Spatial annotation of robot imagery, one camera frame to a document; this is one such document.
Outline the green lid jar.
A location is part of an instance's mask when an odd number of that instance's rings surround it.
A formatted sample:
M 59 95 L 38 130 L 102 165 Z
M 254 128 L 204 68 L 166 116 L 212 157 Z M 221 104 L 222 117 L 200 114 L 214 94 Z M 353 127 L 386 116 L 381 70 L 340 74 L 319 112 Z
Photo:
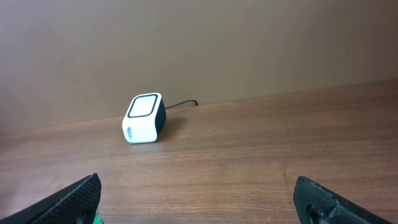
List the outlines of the green lid jar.
M 95 218 L 93 220 L 93 224 L 104 224 L 102 218 L 99 215 L 95 215 Z

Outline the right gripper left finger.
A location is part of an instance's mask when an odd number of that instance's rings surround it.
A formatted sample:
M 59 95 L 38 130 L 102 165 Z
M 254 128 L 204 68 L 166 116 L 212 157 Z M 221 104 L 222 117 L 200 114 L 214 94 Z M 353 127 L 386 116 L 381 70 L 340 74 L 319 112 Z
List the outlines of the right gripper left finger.
M 1 224 L 94 224 L 101 198 L 96 173 L 1 219 Z

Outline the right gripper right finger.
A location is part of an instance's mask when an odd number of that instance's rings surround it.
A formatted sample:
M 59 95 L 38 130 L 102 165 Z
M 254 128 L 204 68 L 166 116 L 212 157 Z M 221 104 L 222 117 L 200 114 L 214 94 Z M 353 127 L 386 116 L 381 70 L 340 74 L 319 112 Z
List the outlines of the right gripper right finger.
M 297 179 L 293 201 L 301 224 L 392 224 L 305 176 Z

